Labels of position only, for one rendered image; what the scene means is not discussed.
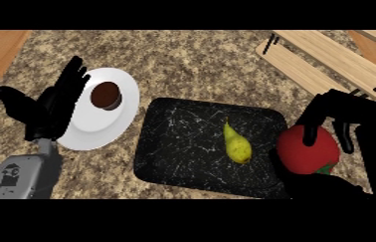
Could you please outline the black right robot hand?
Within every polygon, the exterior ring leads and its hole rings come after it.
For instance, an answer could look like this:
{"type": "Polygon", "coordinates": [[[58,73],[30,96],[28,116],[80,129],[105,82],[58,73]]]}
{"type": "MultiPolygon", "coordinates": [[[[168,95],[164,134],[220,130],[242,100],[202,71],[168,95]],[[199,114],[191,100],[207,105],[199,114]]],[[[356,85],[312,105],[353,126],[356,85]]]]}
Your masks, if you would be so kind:
{"type": "Polygon", "coordinates": [[[310,102],[295,125],[304,126],[303,143],[313,146],[317,138],[317,129],[323,127],[332,134],[340,151],[351,154],[354,144],[350,138],[350,125],[354,130],[365,162],[365,168],[373,193],[363,191],[344,178],[332,174],[297,174],[291,172],[278,155],[270,152],[278,178],[282,180],[285,191],[297,200],[363,200],[376,199],[376,102],[365,97],[331,90],[317,94],[310,102]]]}

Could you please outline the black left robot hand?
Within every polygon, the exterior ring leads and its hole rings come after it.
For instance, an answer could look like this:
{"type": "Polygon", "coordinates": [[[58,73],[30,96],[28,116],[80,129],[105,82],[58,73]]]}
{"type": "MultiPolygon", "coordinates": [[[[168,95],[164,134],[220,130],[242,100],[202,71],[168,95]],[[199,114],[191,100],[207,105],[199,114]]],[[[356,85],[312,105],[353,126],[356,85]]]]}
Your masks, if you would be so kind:
{"type": "Polygon", "coordinates": [[[25,139],[58,140],[68,129],[79,98],[92,76],[83,66],[83,59],[76,56],[49,87],[34,100],[9,86],[0,87],[0,102],[8,116],[25,125],[25,139]]]}

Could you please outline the pale wooden tiered shelf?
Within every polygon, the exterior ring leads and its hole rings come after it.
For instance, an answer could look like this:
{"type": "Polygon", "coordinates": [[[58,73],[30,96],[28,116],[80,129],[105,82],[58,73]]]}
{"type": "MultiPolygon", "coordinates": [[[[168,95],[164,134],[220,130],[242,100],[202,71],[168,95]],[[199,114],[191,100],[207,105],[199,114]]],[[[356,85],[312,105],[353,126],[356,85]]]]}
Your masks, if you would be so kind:
{"type": "Polygon", "coordinates": [[[331,89],[347,93],[350,90],[283,47],[278,40],[294,45],[376,101],[376,64],[317,30],[273,30],[270,37],[255,47],[255,53],[313,95],[323,94],[331,89]]]}

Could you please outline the black marble tray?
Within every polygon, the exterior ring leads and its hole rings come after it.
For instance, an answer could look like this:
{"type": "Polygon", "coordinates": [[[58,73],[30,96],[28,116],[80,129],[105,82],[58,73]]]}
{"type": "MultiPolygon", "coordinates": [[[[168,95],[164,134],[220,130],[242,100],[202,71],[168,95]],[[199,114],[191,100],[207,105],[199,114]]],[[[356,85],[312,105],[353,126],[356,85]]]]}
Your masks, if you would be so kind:
{"type": "Polygon", "coordinates": [[[286,130],[281,112],[174,98],[152,100],[139,139],[135,174],[148,182],[266,199],[285,199],[269,154],[286,130]],[[253,146],[251,161],[230,160],[223,127],[253,146]]]}

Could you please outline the white plate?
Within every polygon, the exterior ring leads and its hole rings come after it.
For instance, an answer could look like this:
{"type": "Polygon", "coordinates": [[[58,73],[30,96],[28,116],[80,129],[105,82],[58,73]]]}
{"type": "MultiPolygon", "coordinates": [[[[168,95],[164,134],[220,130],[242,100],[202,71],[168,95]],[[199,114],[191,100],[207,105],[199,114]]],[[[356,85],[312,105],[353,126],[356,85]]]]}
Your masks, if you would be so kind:
{"type": "Polygon", "coordinates": [[[111,143],[135,121],[140,106],[140,89],[133,76],[117,68],[87,72],[92,79],[80,96],[71,123],[58,143],[71,150],[92,150],[111,143]],[[120,87],[120,106],[107,111],[92,103],[92,92],[104,82],[120,87]]]}

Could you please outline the yellow-green pear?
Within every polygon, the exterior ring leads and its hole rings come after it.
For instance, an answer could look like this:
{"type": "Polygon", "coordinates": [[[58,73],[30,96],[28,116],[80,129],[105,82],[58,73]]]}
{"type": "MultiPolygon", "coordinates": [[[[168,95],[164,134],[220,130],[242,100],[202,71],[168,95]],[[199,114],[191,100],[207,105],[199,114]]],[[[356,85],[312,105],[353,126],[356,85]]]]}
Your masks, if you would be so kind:
{"type": "Polygon", "coordinates": [[[251,161],[253,148],[248,139],[235,131],[229,121],[223,125],[225,148],[230,160],[239,164],[251,161]]]}

